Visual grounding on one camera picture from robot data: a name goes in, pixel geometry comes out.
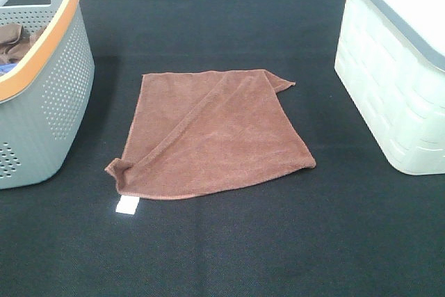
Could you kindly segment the cream bin with grey rim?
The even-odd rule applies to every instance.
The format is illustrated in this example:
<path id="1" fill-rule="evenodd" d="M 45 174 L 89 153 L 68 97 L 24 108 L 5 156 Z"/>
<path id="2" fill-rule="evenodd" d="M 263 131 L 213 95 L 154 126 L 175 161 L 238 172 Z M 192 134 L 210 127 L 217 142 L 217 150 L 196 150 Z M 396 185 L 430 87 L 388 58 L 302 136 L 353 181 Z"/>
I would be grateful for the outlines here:
<path id="1" fill-rule="evenodd" d="M 395 169 L 444 172 L 444 0 L 346 0 L 334 68 Z"/>

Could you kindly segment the blue towel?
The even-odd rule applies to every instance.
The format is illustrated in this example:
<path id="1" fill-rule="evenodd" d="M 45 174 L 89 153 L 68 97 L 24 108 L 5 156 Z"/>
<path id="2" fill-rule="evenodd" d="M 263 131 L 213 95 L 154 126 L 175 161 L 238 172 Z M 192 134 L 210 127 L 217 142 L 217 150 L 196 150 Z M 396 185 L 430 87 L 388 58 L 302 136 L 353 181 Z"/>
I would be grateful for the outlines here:
<path id="1" fill-rule="evenodd" d="M 17 66 L 16 63 L 0 64 L 0 76 L 7 74 Z"/>

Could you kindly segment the brown towel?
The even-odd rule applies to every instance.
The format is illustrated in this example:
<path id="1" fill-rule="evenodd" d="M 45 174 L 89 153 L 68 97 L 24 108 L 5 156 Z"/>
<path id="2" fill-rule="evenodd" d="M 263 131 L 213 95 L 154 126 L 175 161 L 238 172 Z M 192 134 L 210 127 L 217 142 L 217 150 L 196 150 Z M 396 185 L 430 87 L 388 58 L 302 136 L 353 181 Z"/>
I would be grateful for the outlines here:
<path id="1" fill-rule="evenodd" d="M 46 27 L 28 34 L 21 24 L 10 23 L 1 26 L 1 64 L 20 62 L 43 34 Z"/>
<path id="2" fill-rule="evenodd" d="M 106 172 L 120 195 L 184 200 L 313 168 L 277 98 L 291 85 L 263 69 L 145 74 Z"/>

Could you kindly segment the grey perforated laundry basket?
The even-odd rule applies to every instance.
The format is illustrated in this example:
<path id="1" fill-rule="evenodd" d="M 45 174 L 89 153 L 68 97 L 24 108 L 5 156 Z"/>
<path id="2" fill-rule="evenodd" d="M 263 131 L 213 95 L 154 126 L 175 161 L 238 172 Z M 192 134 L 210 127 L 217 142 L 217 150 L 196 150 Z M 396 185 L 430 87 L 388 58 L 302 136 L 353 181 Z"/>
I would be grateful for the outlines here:
<path id="1" fill-rule="evenodd" d="M 80 0 L 23 0 L 1 7 L 2 24 L 19 24 L 35 41 L 1 75 L 1 187 L 51 178 L 79 129 L 95 64 Z"/>

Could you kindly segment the brown towel in basket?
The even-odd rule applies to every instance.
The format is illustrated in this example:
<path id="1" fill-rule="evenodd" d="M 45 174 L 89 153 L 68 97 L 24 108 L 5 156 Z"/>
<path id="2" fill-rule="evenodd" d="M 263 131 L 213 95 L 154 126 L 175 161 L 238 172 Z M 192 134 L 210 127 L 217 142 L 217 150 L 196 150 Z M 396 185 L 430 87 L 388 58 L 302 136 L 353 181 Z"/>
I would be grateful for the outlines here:
<path id="1" fill-rule="evenodd" d="M 10 23 L 1 26 L 1 64 L 20 62 L 43 34 L 46 27 L 28 34 L 21 24 Z"/>

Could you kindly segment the black table cloth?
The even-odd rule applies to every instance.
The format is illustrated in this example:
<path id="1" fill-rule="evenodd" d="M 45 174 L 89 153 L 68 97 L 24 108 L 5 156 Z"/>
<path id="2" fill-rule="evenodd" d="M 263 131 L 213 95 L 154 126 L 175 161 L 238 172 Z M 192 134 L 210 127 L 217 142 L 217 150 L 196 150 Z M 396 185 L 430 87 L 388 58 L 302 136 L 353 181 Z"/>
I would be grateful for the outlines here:
<path id="1" fill-rule="evenodd" d="M 443 296 L 444 177 L 390 166 L 334 71 L 345 0 L 81 0 L 95 58 L 63 167 L 1 192 L 2 296 Z M 264 68 L 316 167 L 118 214 L 142 76 Z"/>

